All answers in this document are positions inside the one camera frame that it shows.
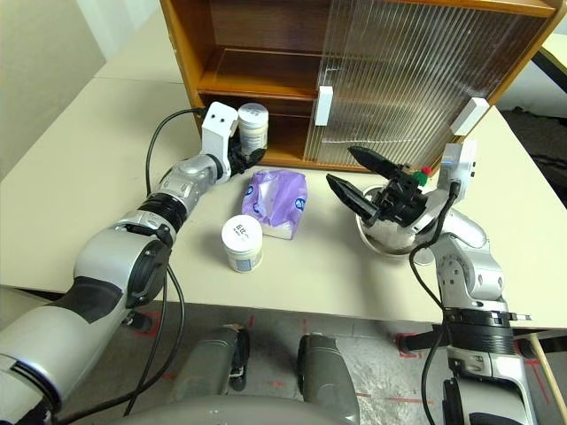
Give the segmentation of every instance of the robotic arm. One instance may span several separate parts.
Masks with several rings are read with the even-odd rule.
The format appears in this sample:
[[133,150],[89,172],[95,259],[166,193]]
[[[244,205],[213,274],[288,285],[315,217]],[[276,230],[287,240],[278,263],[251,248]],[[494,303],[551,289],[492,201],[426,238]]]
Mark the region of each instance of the robotic arm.
[[449,198],[454,204],[465,197],[474,176],[476,143],[447,145],[437,188],[426,194],[402,165],[362,147],[349,151],[361,165],[389,180],[369,200],[351,183],[327,175],[331,189],[367,227],[377,220],[393,221],[415,234],[419,245],[433,238],[442,221],[439,239],[430,248],[454,375],[444,382],[445,423],[535,424],[524,362],[514,353],[509,324],[529,317],[509,313],[502,296],[504,275],[482,228],[456,210],[440,216]]
[[57,412],[93,368],[130,310],[161,290],[177,233],[200,197],[261,159],[229,145],[237,111],[211,104],[199,155],[177,163],[136,210],[93,236],[72,288],[0,334],[0,414],[17,423]]

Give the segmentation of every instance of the white jar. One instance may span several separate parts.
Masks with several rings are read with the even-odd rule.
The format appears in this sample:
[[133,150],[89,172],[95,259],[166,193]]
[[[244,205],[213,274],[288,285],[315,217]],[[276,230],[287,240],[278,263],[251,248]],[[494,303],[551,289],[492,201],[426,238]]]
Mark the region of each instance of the white jar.
[[262,104],[243,104],[238,109],[242,153],[250,155],[268,146],[268,109]]
[[221,232],[229,264],[237,272],[251,272],[262,260],[262,227],[250,215],[229,219]]

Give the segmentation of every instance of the red cap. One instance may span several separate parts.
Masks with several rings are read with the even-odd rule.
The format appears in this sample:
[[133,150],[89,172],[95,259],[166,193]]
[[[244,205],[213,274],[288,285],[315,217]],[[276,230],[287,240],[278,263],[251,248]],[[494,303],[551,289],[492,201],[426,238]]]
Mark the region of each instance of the red cap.
[[422,166],[422,173],[427,174],[429,177],[433,174],[433,170],[430,166]]

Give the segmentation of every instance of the ribbed glass panel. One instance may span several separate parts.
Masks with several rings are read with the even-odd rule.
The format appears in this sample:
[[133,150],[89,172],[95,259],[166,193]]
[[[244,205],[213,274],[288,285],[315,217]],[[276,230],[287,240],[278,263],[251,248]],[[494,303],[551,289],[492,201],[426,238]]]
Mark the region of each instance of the ribbed glass panel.
[[306,159],[354,164],[346,148],[433,163],[471,97],[488,98],[545,19],[459,7],[333,0],[318,85],[334,90]]

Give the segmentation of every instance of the purple tissue pack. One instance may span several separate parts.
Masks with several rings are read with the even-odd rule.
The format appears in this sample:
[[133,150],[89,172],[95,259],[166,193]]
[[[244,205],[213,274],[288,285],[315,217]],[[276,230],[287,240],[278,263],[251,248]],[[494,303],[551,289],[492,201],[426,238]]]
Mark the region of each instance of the purple tissue pack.
[[242,214],[251,215],[264,235],[292,239],[307,202],[305,175],[288,170],[254,173],[242,201]]

